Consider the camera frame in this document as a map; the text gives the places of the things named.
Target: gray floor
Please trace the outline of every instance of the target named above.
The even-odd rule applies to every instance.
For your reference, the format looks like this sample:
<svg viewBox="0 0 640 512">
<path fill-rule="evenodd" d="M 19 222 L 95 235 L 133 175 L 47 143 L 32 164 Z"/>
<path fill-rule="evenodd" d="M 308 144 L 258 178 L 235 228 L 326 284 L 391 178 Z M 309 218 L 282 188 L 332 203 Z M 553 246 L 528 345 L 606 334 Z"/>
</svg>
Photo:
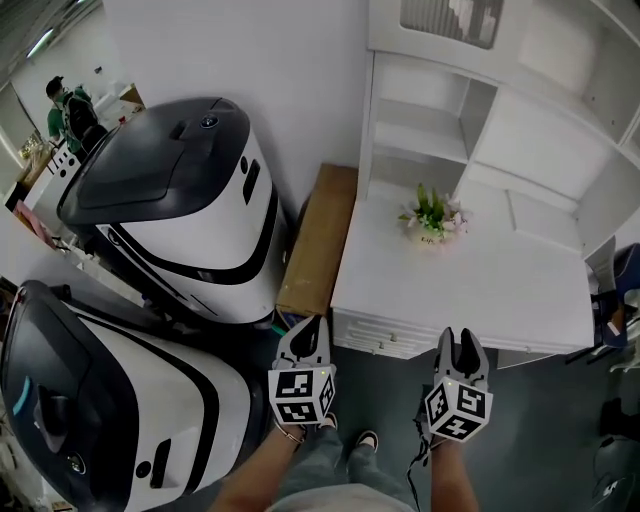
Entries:
<svg viewBox="0 0 640 512">
<path fill-rule="evenodd" d="M 275 349 L 274 340 L 254 340 L 242 348 L 266 369 Z M 495 362 L 497 353 L 490 351 Z M 333 409 L 340 421 L 345 447 L 358 433 L 375 429 L 380 436 L 379 464 L 404 479 L 407 465 L 418 450 L 411 421 L 423 383 L 433 379 L 433 352 L 410 361 L 371 356 L 337 348 L 338 367 Z M 489 376 L 494 393 L 490 424 L 465 445 L 467 468 L 484 511 L 583 512 L 640 510 L 625 507 L 631 493 L 632 473 L 640 480 L 640 443 L 616 441 L 598 451 L 598 476 L 610 473 L 626 479 L 610 499 L 596 505 L 594 455 L 603 438 L 598 435 L 602 404 L 621 396 L 627 413 L 638 411 L 640 371 L 610 374 L 619 358 L 608 357 L 594 365 L 584 361 L 565 366 L 564 358 L 500 371 Z M 429 510 L 429 473 L 415 471 L 423 510 Z M 640 481 L 631 501 L 640 494 Z M 205 511 L 217 486 L 158 510 Z"/>
</svg>

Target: man in green shirt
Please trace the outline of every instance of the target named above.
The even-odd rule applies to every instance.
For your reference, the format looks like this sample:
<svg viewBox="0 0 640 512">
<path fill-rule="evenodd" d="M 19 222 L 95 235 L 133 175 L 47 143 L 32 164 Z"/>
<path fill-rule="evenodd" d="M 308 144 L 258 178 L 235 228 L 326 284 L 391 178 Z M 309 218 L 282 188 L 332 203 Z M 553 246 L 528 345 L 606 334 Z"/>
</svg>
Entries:
<svg viewBox="0 0 640 512">
<path fill-rule="evenodd" d="M 47 84 L 46 88 L 47 96 L 53 102 L 53 107 L 49 111 L 49 115 L 47 116 L 47 124 L 49 127 L 49 136 L 51 139 L 58 143 L 60 138 L 62 137 L 67 141 L 67 145 L 69 146 L 69 151 L 71 151 L 78 160 L 81 162 L 87 157 L 87 151 L 90 151 L 90 148 L 83 148 L 83 144 L 80 140 L 78 140 L 71 129 L 65 124 L 65 116 L 64 116 L 64 104 L 65 100 L 70 96 L 76 96 L 84 101 L 86 101 L 91 107 L 91 97 L 84 91 L 82 87 L 76 87 L 75 90 L 69 91 L 62 86 L 62 77 L 56 76 L 53 80 L 51 80 Z"/>
</svg>

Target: sneaker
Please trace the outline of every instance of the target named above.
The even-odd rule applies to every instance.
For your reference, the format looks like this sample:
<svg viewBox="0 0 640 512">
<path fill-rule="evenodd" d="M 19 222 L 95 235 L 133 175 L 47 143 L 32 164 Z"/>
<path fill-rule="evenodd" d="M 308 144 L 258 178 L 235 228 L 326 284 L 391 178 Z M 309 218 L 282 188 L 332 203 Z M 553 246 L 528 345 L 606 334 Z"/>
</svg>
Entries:
<svg viewBox="0 0 640 512">
<path fill-rule="evenodd" d="M 321 428 L 326 427 L 338 430 L 338 418 L 332 412 L 328 412 L 327 417 L 324 419 L 324 421 L 319 425 L 316 425 L 316 430 L 320 430 Z"/>
<path fill-rule="evenodd" d="M 373 430 L 365 430 L 358 440 L 356 441 L 356 446 L 360 446 L 361 444 L 366 444 L 373 448 L 374 452 L 378 451 L 378 434 L 376 434 Z"/>
</svg>

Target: black stripe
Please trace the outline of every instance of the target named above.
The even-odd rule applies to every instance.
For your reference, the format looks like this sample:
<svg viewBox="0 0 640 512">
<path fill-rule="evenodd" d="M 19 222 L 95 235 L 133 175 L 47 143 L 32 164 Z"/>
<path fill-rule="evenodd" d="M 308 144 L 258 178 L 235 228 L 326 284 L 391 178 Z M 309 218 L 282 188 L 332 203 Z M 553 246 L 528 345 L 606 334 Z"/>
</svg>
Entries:
<svg viewBox="0 0 640 512">
<path fill-rule="evenodd" d="M 237 285 L 251 281 L 258 275 L 267 258 L 269 247 L 271 246 L 271 238 L 278 220 L 278 192 L 271 185 L 271 199 L 269 199 L 269 207 L 267 208 L 267 217 L 262 226 L 262 232 L 258 244 L 251 257 L 242 265 L 228 269 L 209 269 L 191 267 L 167 261 L 158 256 L 151 254 L 142 247 L 120 224 L 114 224 L 113 229 L 120 237 L 131 246 L 142 258 L 158 268 L 189 277 L 197 281 L 205 281 L 207 283 Z"/>
<path fill-rule="evenodd" d="M 122 250 L 135 261 L 140 268 L 142 268 L 147 274 L 153 277 L 156 281 L 158 281 L 162 286 L 166 287 L 171 293 L 173 293 L 176 297 L 180 297 L 181 299 L 187 300 L 178 290 L 176 290 L 173 286 L 167 283 L 164 279 L 162 279 L 155 270 L 153 270 L 146 261 L 144 261 L 140 256 L 138 256 L 133 249 L 127 246 L 127 243 L 123 240 L 123 237 L 120 236 L 117 230 L 114 228 L 109 228 L 112 236 L 118 242 L 118 247 L 122 247 Z"/>
<path fill-rule="evenodd" d="M 213 309 L 211 309 L 209 306 L 207 306 L 204 302 L 202 302 L 198 297 L 196 297 L 195 295 L 191 295 L 193 297 L 193 300 L 195 300 L 198 304 L 200 304 L 203 308 L 205 308 L 207 311 L 209 311 L 209 313 L 213 313 L 214 315 L 218 316 L 218 313 L 216 313 Z"/>
<path fill-rule="evenodd" d="M 156 347 L 152 343 L 144 341 L 137 336 L 134 336 L 127 331 L 119 329 L 106 322 L 101 322 L 95 318 L 77 313 L 78 318 L 82 318 L 96 325 L 100 325 L 106 329 L 110 329 L 117 332 L 121 336 L 124 336 L 134 343 L 137 343 L 141 347 L 146 348 L 149 352 L 157 355 L 170 365 L 180 370 L 186 375 L 198 388 L 202 395 L 202 401 L 204 403 L 204 415 L 202 418 L 202 430 L 200 431 L 200 441 L 198 442 L 198 450 L 196 451 L 196 457 L 193 461 L 193 468 L 191 469 L 191 475 L 189 475 L 189 481 L 182 493 L 182 496 L 187 496 L 198 488 L 202 475 L 207 468 L 209 462 L 209 455 L 211 454 L 211 447 L 213 446 L 213 440 L 216 436 L 216 429 L 218 428 L 218 416 L 220 413 L 220 401 L 218 400 L 218 392 L 215 386 L 207 379 L 202 373 L 196 370 L 193 366 L 186 363 L 182 359 L 175 357 L 174 355 L 165 352 L 164 350 Z"/>
</svg>

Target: desk drawer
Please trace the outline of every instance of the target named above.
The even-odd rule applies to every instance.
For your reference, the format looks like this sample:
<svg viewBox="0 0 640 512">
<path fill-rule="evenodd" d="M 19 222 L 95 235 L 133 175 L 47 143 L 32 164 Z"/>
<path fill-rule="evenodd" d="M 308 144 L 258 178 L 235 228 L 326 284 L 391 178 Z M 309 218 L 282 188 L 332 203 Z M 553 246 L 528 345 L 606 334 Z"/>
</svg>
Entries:
<svg viewBox="0 0 640 512">
<path fill-rule="evenodd" d="M 369 336 L 382 342 L 425 346 L 427 350 L 438 344 L 441 332 L 435 329 L 415 327 L 388 319 L 365 318 L 359 315 L 334 311 L 333 332 L 337 338 L 349 335 Z"/>
<path fill-rule="evenodd" d="M 391 343 L 379 343 L 373 341 L 357 340 L 355 338 L 334 338 L 333 343 L 338 347 L 350 348 L 367 352 L 372 355 L 395 357 L 398 359 L 411 359 L 420 355 L 424 351 L 407 350 L 403 347 L 396 347 Z"/>
</svg>

